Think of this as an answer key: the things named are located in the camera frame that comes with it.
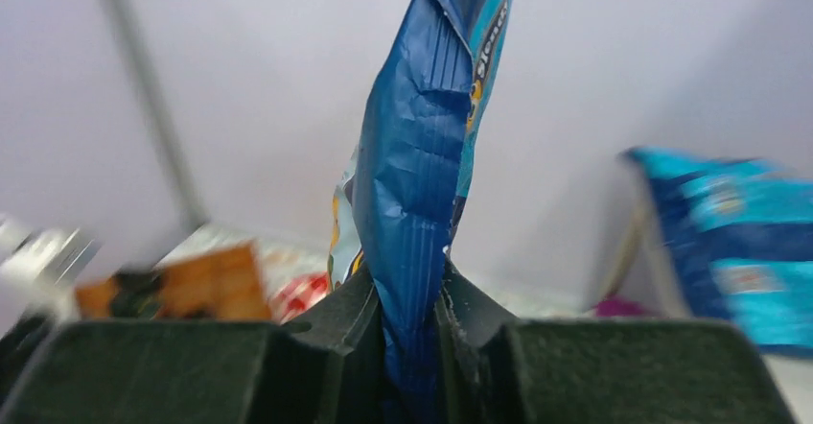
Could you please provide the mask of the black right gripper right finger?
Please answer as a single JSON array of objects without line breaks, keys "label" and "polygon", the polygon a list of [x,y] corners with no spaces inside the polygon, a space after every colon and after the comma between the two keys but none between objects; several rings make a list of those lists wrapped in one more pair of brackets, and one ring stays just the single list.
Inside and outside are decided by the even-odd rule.
[{"label": "black right gripper right finger", "polygon": [[453,265],[435,305],[449,423],[791,423],[753,345],[709,319],[519,318]]}]

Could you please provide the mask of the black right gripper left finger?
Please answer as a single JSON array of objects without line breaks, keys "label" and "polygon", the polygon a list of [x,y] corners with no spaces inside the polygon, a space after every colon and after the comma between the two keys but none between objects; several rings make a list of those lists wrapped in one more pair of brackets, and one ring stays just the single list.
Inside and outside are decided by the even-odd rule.
[{"label": "black right gripper left finger", "polygon": [[380,304],[368,273],[269,322],[81,321],[16,355],[5,423],[378,423]]}]

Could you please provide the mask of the blue Slendy candy bag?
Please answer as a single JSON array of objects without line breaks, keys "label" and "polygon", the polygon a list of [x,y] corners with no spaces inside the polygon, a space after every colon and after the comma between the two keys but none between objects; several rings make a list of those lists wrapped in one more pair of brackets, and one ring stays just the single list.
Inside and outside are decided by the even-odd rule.
[{"label": "blue Slendy candy bag", "polygon": [[513,0],[410,0],[333,196],[328,275],[381,307],[382,423],[435,423],[433,306],[472,183]]},{"label": "blue Slendy candy bag", "polygon": [[762,158],[637,147],[689,312],[730,321],[766,353],[812,355],[812,182]]}]

